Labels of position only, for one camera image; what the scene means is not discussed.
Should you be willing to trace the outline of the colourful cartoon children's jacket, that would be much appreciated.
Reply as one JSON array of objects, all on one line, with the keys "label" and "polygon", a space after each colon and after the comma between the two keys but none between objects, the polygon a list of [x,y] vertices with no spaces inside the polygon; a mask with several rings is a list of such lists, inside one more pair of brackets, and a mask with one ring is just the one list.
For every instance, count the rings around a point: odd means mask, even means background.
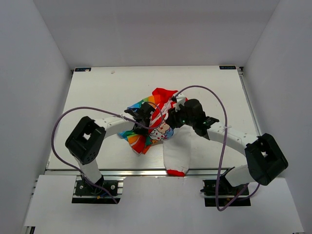
[{"label": "colourful cartoon children's jacket", "polygon": [[137,154],[146,154],[153,145],[174,136],[174,129],[165,120],[168,118],[168,111],[176,107],[176,101],[172,100],[176,93],[178,93],[177,90],[156,88],[152,91],[151,96],[127,107],[127,111],[132,110],[138,113],[144,102],[152,102],[152,107],[157,106],[147,117],[150,130],[143,128],[139,133],[132,129],[119,133],[119,136],[125,139]]}]

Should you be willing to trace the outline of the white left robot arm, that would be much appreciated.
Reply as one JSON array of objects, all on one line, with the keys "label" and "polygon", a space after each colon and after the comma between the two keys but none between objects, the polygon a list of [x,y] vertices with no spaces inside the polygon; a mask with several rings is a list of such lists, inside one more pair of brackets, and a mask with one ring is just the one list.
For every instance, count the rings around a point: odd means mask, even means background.
[{"label": "white left robot arm", "polygon": [[140,107],[126,109],[124,117],[94,120],[85,116],[78,122],[65,146],[77,161],[83,178],[87,181],[86,189],[91,194],[97,195],[103,189],[103,175],[96,162],[103,141],[127,131],[131,134],[147,135],[151,129],[151,116],[158,109],[156,104],[146,101]]}]

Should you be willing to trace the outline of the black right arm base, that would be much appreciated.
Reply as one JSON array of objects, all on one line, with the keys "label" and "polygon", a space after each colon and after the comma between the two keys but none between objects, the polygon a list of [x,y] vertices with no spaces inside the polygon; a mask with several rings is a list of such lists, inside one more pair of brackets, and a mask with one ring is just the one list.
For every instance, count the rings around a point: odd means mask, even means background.
[{"label": "black right arm base", "polygon": [[[203,180],[203,188],[200,190],[206,196],[216,195],[216,179],[206,179]],[[225,176],[221,176],[219,180],[218,186],[218,195],[228,195],[235,196],[237,195],[243,188],[245,184],[239,186],[232,186],[225,178]]]}]

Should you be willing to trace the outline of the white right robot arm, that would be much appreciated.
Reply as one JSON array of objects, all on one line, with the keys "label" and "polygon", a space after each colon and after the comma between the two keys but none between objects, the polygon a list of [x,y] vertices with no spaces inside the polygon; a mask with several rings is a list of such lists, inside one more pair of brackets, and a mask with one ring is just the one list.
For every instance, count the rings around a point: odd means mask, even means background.
[{"label": "white right robot arm", "polygon": [[207,116],[197,99],[170,109],[166,123],[172,128],[188,125],[198,136],[225,143],[245,156],[245,165],[228,169],[220,176],[220,188],[225,194],[230,195],[239,185],[251,182],[267,186],[289,165],[272,135],[253,136],[226,127],[218,119]]}]

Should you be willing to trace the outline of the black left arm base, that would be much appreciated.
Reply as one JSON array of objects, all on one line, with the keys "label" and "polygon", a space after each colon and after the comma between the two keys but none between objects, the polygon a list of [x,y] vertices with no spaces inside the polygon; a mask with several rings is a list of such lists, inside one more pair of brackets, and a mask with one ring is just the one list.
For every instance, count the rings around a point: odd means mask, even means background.
[{"label": "black left arm base", "polygon": [[105,180],[101,178],[93,184],[83,175],[76,181],[74,195],[76,196],[96,196],[99,198],[117,196],[119,190],[118,180]]}]

